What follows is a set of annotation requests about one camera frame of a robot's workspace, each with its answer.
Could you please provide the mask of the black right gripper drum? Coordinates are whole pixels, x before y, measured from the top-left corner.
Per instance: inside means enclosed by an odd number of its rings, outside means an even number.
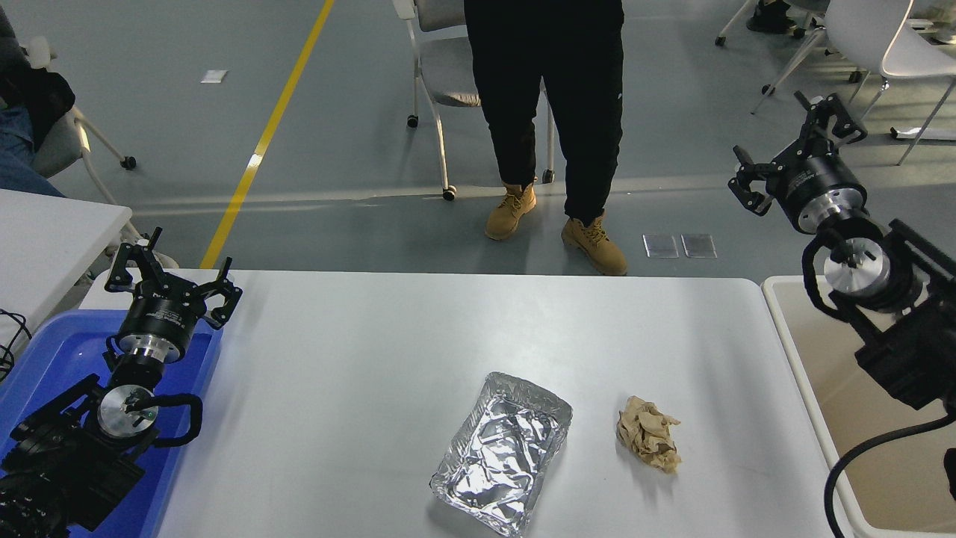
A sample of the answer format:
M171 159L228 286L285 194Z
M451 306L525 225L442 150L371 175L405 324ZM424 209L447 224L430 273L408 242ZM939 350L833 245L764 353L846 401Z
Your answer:
M820 225L828 217L865 208L867 194L837 155L810 157L788 167L776 199L792 225Z

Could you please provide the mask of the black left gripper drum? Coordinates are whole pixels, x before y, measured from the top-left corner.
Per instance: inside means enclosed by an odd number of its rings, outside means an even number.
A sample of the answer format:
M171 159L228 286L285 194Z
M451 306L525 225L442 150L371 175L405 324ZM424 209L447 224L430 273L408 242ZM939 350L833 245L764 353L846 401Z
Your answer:
M167 299L133 293L131 307L116 334L124 353L184 353L205 302L198 297Z

